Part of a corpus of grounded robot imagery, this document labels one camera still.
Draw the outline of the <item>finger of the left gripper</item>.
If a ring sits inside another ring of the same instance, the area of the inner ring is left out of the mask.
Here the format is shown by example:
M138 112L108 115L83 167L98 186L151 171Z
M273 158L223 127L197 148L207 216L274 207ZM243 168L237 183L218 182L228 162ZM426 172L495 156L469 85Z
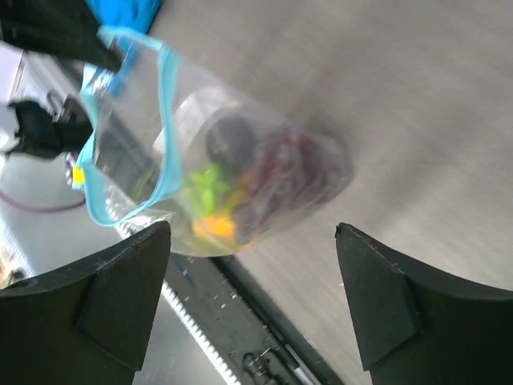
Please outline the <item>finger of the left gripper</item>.
M84 1L1 0L4 43L117 72L122 59L98 31L99 22Z

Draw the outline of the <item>purple grape bunch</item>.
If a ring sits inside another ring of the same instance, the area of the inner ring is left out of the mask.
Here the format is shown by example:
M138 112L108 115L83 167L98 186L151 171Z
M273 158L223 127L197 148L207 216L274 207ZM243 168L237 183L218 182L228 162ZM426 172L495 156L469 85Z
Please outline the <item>purple grape bunch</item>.
M237 243L304 219L349 183L343 143L324 133L283 127L265 136L253 152L248 192L231 211Z

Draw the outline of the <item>clear zip top bag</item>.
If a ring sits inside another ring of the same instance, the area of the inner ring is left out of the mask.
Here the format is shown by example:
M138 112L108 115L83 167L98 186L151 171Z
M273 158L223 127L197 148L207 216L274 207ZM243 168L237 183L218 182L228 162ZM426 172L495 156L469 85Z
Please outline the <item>clear zip top bag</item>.
M208 130L222 117L241 116L251 125L256 145L283 127L317 131L226 85L161 40L113 26L102 27L99 38L121 56L122 65L117 72L90 65L83 71L79 99L93 132L72 168L71 184L83 191L91 219L102 226L135 228L166 220L173 252L233 254L192 229L199 214L186 197L184 178L216 164L205 147Z

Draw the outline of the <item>dark brown passionfruit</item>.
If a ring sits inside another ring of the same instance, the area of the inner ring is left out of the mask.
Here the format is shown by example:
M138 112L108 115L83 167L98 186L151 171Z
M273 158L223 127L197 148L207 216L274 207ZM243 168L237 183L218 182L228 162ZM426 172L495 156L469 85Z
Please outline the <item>dark brown passionfruit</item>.
M205 137L208 158L230 172L241 172L248 166L256 144L251 125L237 115L218 119Z

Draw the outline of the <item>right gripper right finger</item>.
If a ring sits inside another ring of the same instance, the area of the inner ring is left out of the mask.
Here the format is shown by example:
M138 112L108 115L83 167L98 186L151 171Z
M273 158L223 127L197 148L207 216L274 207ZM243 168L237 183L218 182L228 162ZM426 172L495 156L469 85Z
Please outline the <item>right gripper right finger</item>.
M362 367L375 384L509 384L512 293L335 232Z

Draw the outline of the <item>orange green mango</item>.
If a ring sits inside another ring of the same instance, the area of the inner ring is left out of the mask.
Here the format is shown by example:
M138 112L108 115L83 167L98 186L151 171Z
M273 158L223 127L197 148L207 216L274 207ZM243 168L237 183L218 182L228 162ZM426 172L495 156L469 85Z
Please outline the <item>orange green mango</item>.
M236 240L236 223L232 219L232 210L242 203L248 194L249 172L243 172L235 178L225 179L231 186L231 190L222 198L216 211L208 216L198 216L192 222L193 233L205 241L217 243L226 248L230 253L246 248L248 244Z

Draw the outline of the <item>green starfruit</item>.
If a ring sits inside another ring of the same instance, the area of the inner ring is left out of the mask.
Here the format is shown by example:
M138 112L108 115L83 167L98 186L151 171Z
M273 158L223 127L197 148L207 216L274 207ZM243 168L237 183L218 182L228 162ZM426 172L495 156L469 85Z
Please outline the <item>green starfruit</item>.
M186 197L202 217L212 215L221 198L231 190L218 164L210 164L200 171L190 172L184 178Z

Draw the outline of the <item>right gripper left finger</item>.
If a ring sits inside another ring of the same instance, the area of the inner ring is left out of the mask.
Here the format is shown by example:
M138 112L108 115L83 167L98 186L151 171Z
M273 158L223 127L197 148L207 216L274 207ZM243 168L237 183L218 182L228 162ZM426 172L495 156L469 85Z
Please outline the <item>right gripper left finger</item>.
M130 384L143 367L170 253L157 222L1 291L3 384Z

